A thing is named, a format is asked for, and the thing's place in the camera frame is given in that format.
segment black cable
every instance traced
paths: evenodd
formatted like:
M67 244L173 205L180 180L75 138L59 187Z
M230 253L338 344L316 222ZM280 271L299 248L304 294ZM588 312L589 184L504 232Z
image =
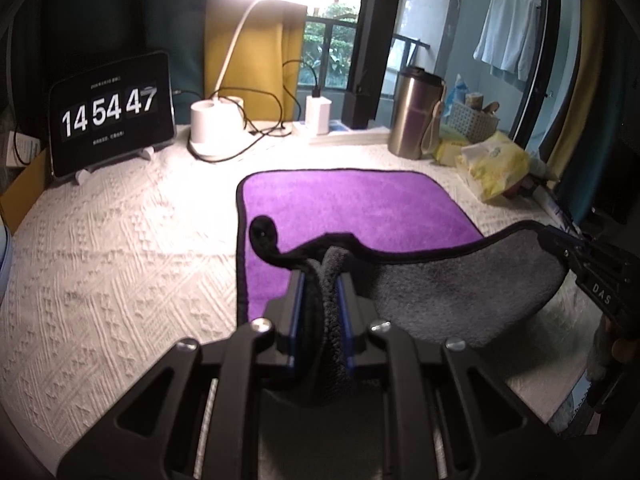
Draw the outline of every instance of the black cable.
M289 92L289 89L287 89L286 86L283 86L283 88L287 95L293 99L293 102L295 102L296 106L298 107L298 118L296 119L296 121L300 122L300 119L302 118L302 105L300 104L300 101L298 101L298 98L291 92Z
M22 160L22 157L20 156L20 152L18 151L18 119L15 120L15 127L14 127L14 153L15 153L15 158L18 160L18 162L27 167L29 165L28 162L24 162Z
M302 58L299 58L299 59L289 59L288 61L285 61L285 62L282 64L282 67L284 68L284 67L286 67L288 64L291 64L291 63L298 63L299 65L303 65L303 66L305 66L306 68L308 68L309 70L311 70L311 73L314 75L314 80L315 80L315 82L316 82L316 88L317 88L318 90L320 90L320 83L319 83L319 81L318 81L318 72L316 72L316 69L311 65L311 63L306 62L306 61L305 61L304 59L302 59Z
M259 130L246 116L246 113L244 112L244 108L242 108L238 103L236 103L236 105L238 105L239 108L242 108L242 113L244 114L244 118L245 120L249 123L249 125L253 128L253 131L251 131L251 134L265 134L266 136L270 136L270 137L277 137L277 138L284 138L284 137L289 137L289 134L283 135L283 136L272 136L271 134L273 132L276 132L278 130L283 130L284 129L284 107L282 106L282 102L280 101L280 99L278 98L278 96L276 94L274 94L273 92L269 92L266 90L258 90L255 88L245 88L243 86L223 86L221 88L219 88L218 90L216 90L215 92L213 92L213 94L211 94L209 96L209 99L213 99L215 97L216 94L218 94L219 92L222 91L228 91L228 90L233 90L233 91L244 91L244 92L254 92L256 94L261 94L261 95L267 95L269 97L273 97L273 99L277 102L278 104L278 108L280 109L280 119L278 120L278 122L276 123L275 126L272 126L271 128L265 128L263 130Z
M301 58L301 59L289 59L288 61L285 61L282 64L282 67L284 68L288 64L291 64L291 63L300 64L303 67L308 68L309 70L311 70L311 73L314 75L314 80L316 81L316 85L312 89L311 95L312 95L312 97L320 97L321 91L320 91L320 85L318 84L318 74L316 73L316 70L313 68L313 66L310 63L306 62L304 59ZM296 107L298 108L297 121L300 122L300 119L302 118L302 105L300 104L300 101L298 101L298 98L295 95L293 95L291 92L289 92L289 89L287 89L286 86L283 85L282 87L284 88L284 91L287 93L287 95L293 99L293 102L295 102Z
M204 95L202 95L200 92L196 92L195 90L174 90L173 94L174 96L182 95L182 94L191 94L191 95L195 95L200 100L204 99Z
M244 118L244 124L245 125L249 124L249 126L251 126L252 130L250 131L250 133L252 135L259 135L260 137L255 139L254 142L249 144L247 147L245 147L244 149L242 149L240 152L236 153L235 155L228 156L227 158L221 158L219 160L207 160L206 158L204 158L200 154L196 153L196 151L188 143L187 144L187 149L189 150L191 155L193 155L197 160L200 160L202 162L207 162L209 164L218 164L220 162L229 162L230 160L233 160L233 159L237 158L238 156L243 155L244 153L248 152L252 147L254 147L258 142L263 140L265 137L284 138L284 137L288 137L290 135L290 133L288 133L286 135L283 135L283 136L273 136L273 135L271 135L273 132L275 132L277 130L281 130L284 127L284 108L282 107L282 102L280 102L280 99L278 99L278 96L276 94L274 94L272 92L267 92L265 90L257 90L257 89L254 89L254 88L227 86L227 87L219 88L218 90L213 92L213 94L210 95L209 99L213 99L216 96L216 94L218 94L220 91L223 91L223 90L241 90L241 91L245 91L245 92L255 92L257 94L263 94L263 95L268 95L268 96L273 97L275 99L275 101L278 103L278 106L280 107L280 119L278 120L278 122L276 123L275 126L273 126L271 128L260 129L253 123L253 121L251 119L249 119L249 117L246 114L246 111L244 110L244 107L239 102L237 102L234 99L231 99L229 97L218 96L219 99L225 99L225 100L235 104L238 107L238 109L241 111L241 113L242 113L242 117ZM191 93L191 94L197 95L198 97L202 97L197 92L194 92L194 91L191 91L191 90L175 90L174 91L174 95L180 95L180 94L183 94L183 93Z

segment hand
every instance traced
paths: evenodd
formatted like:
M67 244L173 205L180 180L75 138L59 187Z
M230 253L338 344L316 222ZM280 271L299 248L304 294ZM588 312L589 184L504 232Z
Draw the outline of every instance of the hand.
M587 359L587 379L601 381L614 364L629 365L639 356L640 340L620 338L615 325L602 316Z

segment cardboard box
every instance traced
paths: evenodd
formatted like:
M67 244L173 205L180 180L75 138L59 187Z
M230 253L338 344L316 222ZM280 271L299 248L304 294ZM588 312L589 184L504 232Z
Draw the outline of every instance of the cardboard box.
M0 215L12 235L50 183L49 150L44 150L0 196Z

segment tablet stand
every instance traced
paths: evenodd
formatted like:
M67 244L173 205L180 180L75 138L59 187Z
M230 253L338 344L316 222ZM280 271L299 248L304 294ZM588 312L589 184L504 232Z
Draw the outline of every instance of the tablet stand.
M154 149L154 147L149 146L148 148L144 148L143 150L140 150L137 153L137 156L146 160L147 162L151 162L154 159L155 152L156 150ZM84 184L87 181L90 175L91 175L91 171L89 170L76 171L76 184L78 184L78 186L82 186L82 184Z

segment white textured bedsheet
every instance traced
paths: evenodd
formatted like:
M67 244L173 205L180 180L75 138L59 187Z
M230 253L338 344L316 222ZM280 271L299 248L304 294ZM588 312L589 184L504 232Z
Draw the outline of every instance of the white textured bedsheet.
M65 449L174 342L194 336L206 343L233 331L236 186L247 175L306 168L420 171L485 235L523 219L549 222L524 199L483 205L453 170L396 158L385 146L310 148L295 138L265 139L238 160L210 165L194 160L180 131L175 145L151 162L129 160L98 170L82 187L49 189L15 236L0 308L0 399L52 471ZM534 320L492 350L491 360L549 420L584 370L598 320L569 276ZM341 409L332 434L346 424L358 438L353 410ZM305 431L299 421L292 424L287 431ZM312 432L309 439L319 437ZM359 466L344 452L347 468ZM266 478L288 478L293 470L316 477L311 459L300 470L266 460ZM342 459L336 460L334 467Z

